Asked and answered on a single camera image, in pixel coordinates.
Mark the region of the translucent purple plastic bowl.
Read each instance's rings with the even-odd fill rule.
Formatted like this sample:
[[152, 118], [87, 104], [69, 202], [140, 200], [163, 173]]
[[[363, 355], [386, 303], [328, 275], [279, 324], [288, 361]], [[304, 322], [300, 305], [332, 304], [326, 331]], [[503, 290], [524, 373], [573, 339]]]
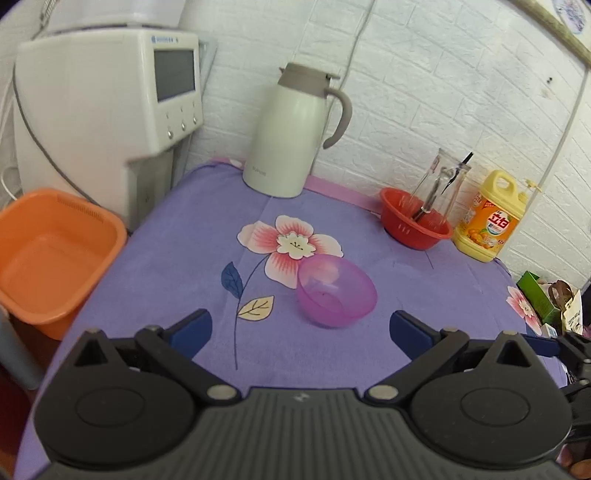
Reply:
[[295, 296], [305, 315], [325, 328], [345, 328], [374, 311], [372, 279], [351, 261], [328, 254], [301, 261]]

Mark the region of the white printed paper bag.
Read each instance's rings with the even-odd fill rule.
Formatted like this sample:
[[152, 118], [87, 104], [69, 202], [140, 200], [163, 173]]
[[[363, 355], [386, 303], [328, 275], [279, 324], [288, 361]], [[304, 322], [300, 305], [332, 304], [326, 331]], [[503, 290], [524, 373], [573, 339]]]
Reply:
[[557, 280], [548, 288], [551, 303], [560, 311], [559, 330], [561, 333], [584, 333], [582, 296], [565, 281]]

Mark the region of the green box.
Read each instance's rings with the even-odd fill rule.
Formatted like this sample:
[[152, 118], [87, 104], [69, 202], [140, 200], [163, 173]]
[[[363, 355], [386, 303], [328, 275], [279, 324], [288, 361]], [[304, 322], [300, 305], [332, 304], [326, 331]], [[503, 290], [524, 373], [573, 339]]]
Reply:
[[517, 282], [518, 288], [529, 301], [542, 323], [557, 326], [561, 320], [561, 311], [550, 300], [549, 294], [538, 282], [539, 276], [526, 271]]

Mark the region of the purple floral tablecloth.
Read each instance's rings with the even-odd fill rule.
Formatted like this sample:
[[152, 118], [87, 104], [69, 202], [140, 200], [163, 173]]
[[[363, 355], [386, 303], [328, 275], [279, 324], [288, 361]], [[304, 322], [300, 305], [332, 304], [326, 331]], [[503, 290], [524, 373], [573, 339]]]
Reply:
[[[372, 279], [378, 303], [369, 315], [336, 329], [305, 316], [297, 269], [318, 254], [341, 255]], [[123, 336], [204, 308], [212, 337], [197, 363], [239, 388], [361, 390], [405, 364], [388, 333], [395, 310], [488, 338], [525, 329], [508, 302], [515, 290], [498, 261], [471, 259], [449, 241], [407, 248], [366, 210], [311, 191], [270, 198], [215, 162], [190, 173], [133, 234], [56, 359], [87, 328]]]

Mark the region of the red plastic colander basket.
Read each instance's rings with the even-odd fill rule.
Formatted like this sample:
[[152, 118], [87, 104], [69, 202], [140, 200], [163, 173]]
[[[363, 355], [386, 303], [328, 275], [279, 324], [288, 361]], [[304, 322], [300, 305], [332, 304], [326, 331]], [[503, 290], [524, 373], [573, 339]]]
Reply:
[[380, 192], [382, 201], [381, 222], [385, 230], [399, 243], [420, 251], [426, 251], [440, 241], [450, 240], [453, 228], [446, 217], [437, 210], [421, 217], [412, 215], [422, 202], [404, 190], [387, 187]]

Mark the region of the yellow dish soap bottle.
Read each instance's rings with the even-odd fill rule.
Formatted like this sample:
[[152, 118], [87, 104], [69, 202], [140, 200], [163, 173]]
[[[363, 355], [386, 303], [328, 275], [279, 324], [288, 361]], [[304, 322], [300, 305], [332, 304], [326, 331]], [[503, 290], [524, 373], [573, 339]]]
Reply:
[[457, 249], [480, 262], [493, 261], [523, 219], [530, 195], [541, 192], [532, 180], [526, 179], [525, 186], [522, 190], [504, 170], [492, 171], [454, 230], [452, 241]]

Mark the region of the orange plastic basin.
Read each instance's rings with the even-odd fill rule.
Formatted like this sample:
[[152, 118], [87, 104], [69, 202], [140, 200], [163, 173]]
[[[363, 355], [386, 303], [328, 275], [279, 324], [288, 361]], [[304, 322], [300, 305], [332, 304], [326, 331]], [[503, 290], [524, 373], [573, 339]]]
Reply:
[[113, 213], [54, 189], [1, 212], [1, 305], [61, 340], [127, 241]]

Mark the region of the grey cylindrical cup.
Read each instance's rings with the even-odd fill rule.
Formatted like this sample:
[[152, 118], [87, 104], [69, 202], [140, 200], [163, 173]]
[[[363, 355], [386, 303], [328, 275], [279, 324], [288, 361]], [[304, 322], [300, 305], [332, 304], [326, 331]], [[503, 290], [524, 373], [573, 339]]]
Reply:
[[4, 307], [1, 307], [0, 318], [0, 361], [23, 389], [33, 391], [41, 385], [43, 371], [17, 335]]

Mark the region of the white thermal carafe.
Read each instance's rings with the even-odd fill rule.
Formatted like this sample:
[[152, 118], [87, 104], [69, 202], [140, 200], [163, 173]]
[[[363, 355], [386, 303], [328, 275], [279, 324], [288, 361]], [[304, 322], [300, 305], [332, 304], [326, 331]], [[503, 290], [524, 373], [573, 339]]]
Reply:
[[[259, 193], [294, 198], [304, 190], [318, 149], [341, 140], [353, 116], [349, 96], [332, 88], [338, 75], [290, 62], [260, 112], [242, 178]], [[324, 137], [329, 97], [339, 100], [341, 118], [335, 132]]]

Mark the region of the white countertop water dispenser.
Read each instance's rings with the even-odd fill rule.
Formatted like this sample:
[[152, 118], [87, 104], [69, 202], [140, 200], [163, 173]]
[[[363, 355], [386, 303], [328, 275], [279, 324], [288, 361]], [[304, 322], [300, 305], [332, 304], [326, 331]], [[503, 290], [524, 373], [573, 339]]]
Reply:
[[20, 45], [14, 133], [24, 192], [76, 194], [136, 229], [204, 123], [197, 34], [115, 27]]

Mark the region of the white water purifier unit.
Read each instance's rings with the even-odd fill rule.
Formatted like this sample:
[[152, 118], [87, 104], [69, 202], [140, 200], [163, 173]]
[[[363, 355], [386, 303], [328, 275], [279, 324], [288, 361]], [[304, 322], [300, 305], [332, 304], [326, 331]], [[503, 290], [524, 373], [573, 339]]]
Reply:
[[185, 0], [58, 1], [48, 22], [49, 32], [114, 25], [178, 26]]

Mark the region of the wrapped horizontal wall pipe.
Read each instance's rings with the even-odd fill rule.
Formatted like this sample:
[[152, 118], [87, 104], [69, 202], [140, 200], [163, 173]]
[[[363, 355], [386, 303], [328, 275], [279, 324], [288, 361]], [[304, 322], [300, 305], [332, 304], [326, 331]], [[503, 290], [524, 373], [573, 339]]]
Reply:
[[569, 28], [560, 19], [553, 16], [541, 3], [535, 0], [510, 0], [510, 2], [540, 24], [586, 67], [591, 66], [590, 49], [577, 39]]

